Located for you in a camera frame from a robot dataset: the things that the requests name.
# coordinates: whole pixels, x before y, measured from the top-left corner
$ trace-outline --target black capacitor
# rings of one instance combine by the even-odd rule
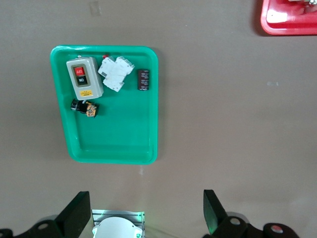
[[[138,70],[138,89],[146,91],[149,89],[150,72],[147,69]]]

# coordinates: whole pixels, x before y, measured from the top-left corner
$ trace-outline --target white circuit breaker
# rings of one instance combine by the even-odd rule
[[[66,62],[78,100],[99,98],[104,93],[98,65],[94,57],[79,57]]]
[[[105,77],[104,85],[108,88],[119,92],[124,85],[125,77],[132,72],[134,65],[123,56],[118,57],[115,61],[113,57],[106,57],[98,73]]]

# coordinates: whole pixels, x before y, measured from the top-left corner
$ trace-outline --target red button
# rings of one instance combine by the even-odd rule
[[[75,74],[76,74],[76,76],[85,75],[84,67],[76,67],[75,68]]]

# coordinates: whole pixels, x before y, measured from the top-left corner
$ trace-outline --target beige table surface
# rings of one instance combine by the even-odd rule
[[[201,238],[214,189],[257,228],[317,237],[317,36],[266,36],[261,3],[100,0],[91,12],[87,0],[2,0],[0,227],[17,235],[88,190],[94,209],[145,211],[148,238]],[[69,157],[49,61],[59,44],[156,51],[156,162]]]

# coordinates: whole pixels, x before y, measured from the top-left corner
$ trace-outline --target yellow warning label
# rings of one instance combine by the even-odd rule
[[[79,91],[79,93],[82,97],[88,97],[93,95],[93,91],[91,90]]]

